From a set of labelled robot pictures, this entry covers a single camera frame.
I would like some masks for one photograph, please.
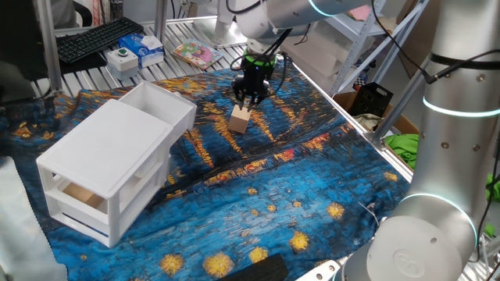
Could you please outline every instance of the book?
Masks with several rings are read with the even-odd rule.
[[[173,50],[172,53],[185,62],[203,70],[209,68],[223,57],[221,52],[196,39],[185,41],[181,46]]]

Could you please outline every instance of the cable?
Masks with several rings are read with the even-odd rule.
[[[405,53],[405,51],[402,50],[401,46],[399,45],[399,43],[392,37],[392,35],[389,33],[388,30],[385,29],[384,25],[380,22],[380,20],[378,19],[378,16],[377,16],[377,11],[375,11],[375,1],[374,0],[371,0],[372,1],[372,10],[373,10],[373,16],[375,17],[375,20],[377,21],[378,25],[380,26],[380,28],[385,32],[385,34],[391,39],[391,41],[396,45],[396,47],[398,47],[399,51],[403,54],[403,56],[408,59],[409,62],[411,62],[414,66],[416,66],[417,69],[419,69],[422,74],[423,74],[423,77],[426,79],[429,78],[432,78],[429,73],[427,73],[422,67],[420,67],[416,62],[414,62],[410,57],[408,57],[408,55]]]
[[[495,155],[495,164],[493,165],[493,175],[497,174],[498,160],[500,160],[500,130],[498,131],[498,136],[497,136],[497,151]],[[481,221],[479,222],[479,228],[478,228],[479,231],[481,231],[481,228],[483,227],[484,220],[486,219],[486,215],[488,214],[488,210],[490,209],[491,203],[493,201],[495,181],[498,181],[498,178],[492,180],[491,183],[487,185],[487,188],[490,190],[490,197],[487,200],[486,209],[484,209],[483,216],[481,217]],[[475,261],[469,260],[469,262],[478,262],[480,260],[479,237],[480,235],[477,236],[477,241],[476,241],[476,249],[477,249],[476,260]]]
[[[307,33],[309,32],[310,28],[311,28],[311,23],[305,29],[304,37],[302,37],[302,39],[299,42],[295,43],[294,46],[297,46],[298,44],[303,44],[303,43],[307,42],[307,40],[308,40]]]
[[[244,9],[241,9],[241,10],[239,10],[239,11],[235,11],[235,10],[233,10],[233,9],[231,9],[231,8],[229,7],[229,0],[226,0],[226,8],[227,8],[227,10],[228,10],[229,12],[232,12],[234,15],[240,15],[240,14],[242,14],[242,13],[245,13],[245,12],[251,11],[251,10],[255,9],[256,7],[258,7],[259,5],[260,5],[260,1],[257,1],[257,2],[255,2],[255,3],[251,4],[250,6],[248,6],[248,7],[244,8]]]
[[[277,92],[281,89],[281,86],[283,86],[284,79],[286,76],[287,76],[287,53],[283,52],[283,75],[281,77],[280,84],[278,85],[276,90],[274,90],[274,94],[277,94]]]
[[[32,99],[23,99],[23,100],[20,100],[20,101],[8,101],[8,102],[0,102],[0,106],[3,106],[3,105],[18,105],[18,104],[29,104],[31,102],[36,102],[36,101],[40,101],[44,98],[46,98],[47,96],[50,95],[50,93],[52,93],[52,89],[49,87],[48,90],[45,92],[45,94],[43,94],[41,97],[39,98],[32,98]]]
[[[437,80],[441,79],[442,77],[444,76],[447,76],[448,74],[452,73],[453,71],[461,68],[462,66],[464,66],[465,64],[469,63],[469,62],[472,62],[473,60],[475,59],[478,59],[478,58],[482,58],[486,55],[490,55],[490,54],[493,54],[493,53],[496,53],[496,52],[500,52],[500,49],[495,49],[495,50],[490,50],[488,52],[484,52],[482,54],[479,54],[479,55],[475,55],[474,57],[472,58],[469,58],[469,59],[466,59],[466,60],[462,60],[462,61],[459,61],[457,62],[456,64],[452,65],[452,66],[449,66],[445,69],[443,69],[442,71],[440,71],[439,73],[431,76],[429,75],[429,73],[427,71],[425,71],[422,67],[420,67],[418,64],[416,64],[413,60],[411,60],[410,57],[408,57],[408,55],[402,50],[401,46],[399,45],[399,43],[392,37],[391,34],[389,34],[389,32],[385,29],[384,25],[382,25],[382,23],[380,22],[380,20],[378,19],[378,16],[377,16],[377,13],[375,12],[375,3],[374,3],[374,0],[371,0],[372,2],[372,10],[373,10],[373,16],[375,17],[375,20],[377,21],[378,25],[380,26],[380,28],[382,28],[382,30],[385,32],[385,34],[391,39],[391,41],[396,45],[396,47],[398,47],[399,51],[401,52],[401,54],[406,58],[408,59],[409,62],[411,62],[414,66],[416,66],[416,68],[418,68],[421,72],[422,72],[422,75],[423,75],[423,78],[425,79],[425,82],[427,84],[432,84],[434,82],[436,82]]]
[[[50,95],[50,93],[52,92],[52,89],[49,87],[48,90],[45,92],[45,94],[43,94],[41,97],[39,98],[34,98],[33,100],[31,100],[30,102],[34,102],[34,101],[40,101],[44,98],[46,98],[47,96]]]
[[[175,5],[173,4],[173,0],[170,0],[170,3],[172,3],[172,17],[175,19]]]
[[[488,52],[484,52],[482,54],[479,54],[479,55],[476,55],[472,58],[469,58],[469,59],[466,59],[466,60],[463,60],[463,61],[460,61],[460,62],[457,62],[456,64],[454,64],[453,66],[449,66],[445,69],[443,69],[442,71],[438,72],[436,75],[434,75],[432,78],[432,83],[436,82],[438,79],[444,77],[444,76],[447,76],[448,74],[452,73],[453,71],[457,70],[458,68],[460,68],[461,66],[469,63],[469,62],[472,62],[474,59],[478,59],[478,58],[481,58],[481,57],[484,57],[486,55],[490,55],[490,54],[493,54],[493,53],[496,53],[496,52],[500,52],[500,49],[495,49],[495,50],[491,50],[491,51],[488,51]]]
[[[240,71],[240,70],[243,70],[245,69],[246,67],[249,67],[250,65],[247,65],[246,67],[239,67],[239,68],[234,68],[233,65],[234,63],[241,59],[241,58],[244,58],[245,56],[251,56],[253,57],[254,59],[256,60],[263,60],[264,62],[264,65],[268,64],[271,62],[271,58],[273,57],[274,55],[274,52],[280,47],[280,45],[283,43],[283,41],[287,38],[287,36],[290,34],[291,32],[291,28],[290,29],[287,29],[285,32],[283,32],[279,37],[278,39],[276,39],[276,41],[270,45],[267,50],[263,53],[263,54],[243,54],[243,55],[240,55],[239,57],[237,57],[236,59],[234,59],[231,64],[229,65],[230,69],[233,70],[233,71]]]

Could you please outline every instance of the white device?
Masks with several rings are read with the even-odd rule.
[[[119,48],[106,53],[108,69],[118,80],[134,77],[139,71],[139,58],[127,48]]]

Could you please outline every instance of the blue fabric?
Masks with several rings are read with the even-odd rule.
[[[0,156],[14,158],[69,279],[218,279],[251,265],[261,250],[280,253],[294,280],[367,242],[377,223],[358,202],[381,219],[409,185],[298,71],[287,73],[283,90],[254,110],[246,134],[226,129],[235,103],[231,71],[157,83],[198,105],[195,129],[171,148],[166,185],[112,249],[48,217],[35,159],[130,88],[0,111]]]

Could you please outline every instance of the white cloth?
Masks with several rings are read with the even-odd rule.
[[[0,165],[0,265],[15,281],[67,281],[31,209],[11,158]]]

